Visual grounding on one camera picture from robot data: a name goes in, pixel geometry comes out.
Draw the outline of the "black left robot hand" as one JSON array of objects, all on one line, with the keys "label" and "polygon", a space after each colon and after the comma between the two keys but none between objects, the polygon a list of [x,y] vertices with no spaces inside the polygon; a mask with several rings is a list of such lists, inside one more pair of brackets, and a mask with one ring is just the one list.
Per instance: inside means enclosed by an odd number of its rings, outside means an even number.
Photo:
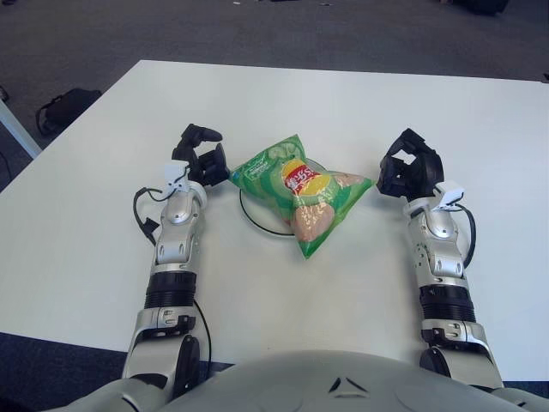
[{"label": "black left robot hand", "polygon": [[[172,159],[188,163],[188,180],[202,186],[215,186],[228,180],[230,174],[221,141],[222,135],[218,131],[189,124],[172,151]],[[216,142],[217,145],[213,150],[197,155],[195,149],[203,142]]]}]

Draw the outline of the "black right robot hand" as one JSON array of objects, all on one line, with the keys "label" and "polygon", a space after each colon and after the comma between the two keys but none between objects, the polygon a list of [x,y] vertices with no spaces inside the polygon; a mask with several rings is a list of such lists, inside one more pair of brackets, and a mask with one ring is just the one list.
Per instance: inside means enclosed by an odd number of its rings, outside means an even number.
[{"label": "black right robot hand", "polygon": [[444,181],[443,164],[437,152],[411,129],[405,129],[380,162],[378,190],[409,202],[433,197],[437,183]]}]

